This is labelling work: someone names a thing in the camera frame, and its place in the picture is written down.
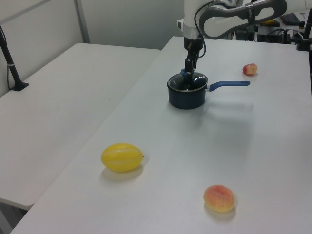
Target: yellow melon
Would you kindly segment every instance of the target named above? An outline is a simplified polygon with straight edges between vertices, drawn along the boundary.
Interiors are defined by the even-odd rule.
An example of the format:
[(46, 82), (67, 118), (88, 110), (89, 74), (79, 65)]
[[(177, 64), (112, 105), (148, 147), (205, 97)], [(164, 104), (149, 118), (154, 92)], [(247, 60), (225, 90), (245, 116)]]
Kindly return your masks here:
[(111, 145), (101, 155), (102, 163), (115, 172), (130, 171), (140, 165), (143, 158), (142, 151), (128, 143)]

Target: pot handle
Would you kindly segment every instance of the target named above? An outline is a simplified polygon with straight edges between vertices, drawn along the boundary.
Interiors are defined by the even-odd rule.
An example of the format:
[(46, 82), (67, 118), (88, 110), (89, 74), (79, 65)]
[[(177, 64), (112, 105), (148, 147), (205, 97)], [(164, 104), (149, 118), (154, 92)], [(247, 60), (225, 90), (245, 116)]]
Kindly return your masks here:
[(248, 85), (250, 85), (249, 81), (220, 81), (220, 82), (208, 85), (207, 91), (211, 92), (222, 86), (248, 86)]

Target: red peach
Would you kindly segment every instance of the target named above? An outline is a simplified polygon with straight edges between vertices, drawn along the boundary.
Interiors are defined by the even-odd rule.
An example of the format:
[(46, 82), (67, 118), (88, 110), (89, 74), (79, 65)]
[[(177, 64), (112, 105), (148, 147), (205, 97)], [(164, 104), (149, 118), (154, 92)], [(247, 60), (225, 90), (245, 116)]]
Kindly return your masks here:
[(258, 70), (257, 65), (254, 63), (247, 64), (243, 67), (243, 73), (248, 76), (253, 76)]
[(233, 209), (235, 198), (232, 191), (223, 185), (213, 185), (204, 193), (205, 204), (217, 212), (227, 212)]

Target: white wall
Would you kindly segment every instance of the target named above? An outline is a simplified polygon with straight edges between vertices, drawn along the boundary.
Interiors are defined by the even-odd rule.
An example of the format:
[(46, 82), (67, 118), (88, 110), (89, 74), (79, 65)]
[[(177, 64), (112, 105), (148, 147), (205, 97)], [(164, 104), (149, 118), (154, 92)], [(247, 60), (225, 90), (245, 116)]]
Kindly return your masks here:
[[(50, 0), (1, 26), (21, 80), (82, 42), (74, 0)], [(0, 97), (6, 92), (6, 61), (0, 50)]]
[(184, 18), (184, 0), (81, 0), (94, 44), (162, 49), (182, 36), (176, 21)]

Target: saucepan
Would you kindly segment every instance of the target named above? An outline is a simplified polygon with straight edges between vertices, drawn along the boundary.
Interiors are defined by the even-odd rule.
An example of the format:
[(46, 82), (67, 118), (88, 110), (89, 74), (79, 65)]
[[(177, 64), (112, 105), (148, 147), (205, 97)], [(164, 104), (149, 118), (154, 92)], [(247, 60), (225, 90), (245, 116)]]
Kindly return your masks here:
[(194, 72), (187, 78), (185, 70), (171, 77), (168, 82), (169, 102), (176, 108), (189, 110), (205, 103), (206, 92), (212, 92), (222, 86), (248, 86), (249, 81), (220, 81), (208, 85), (208, 78)]

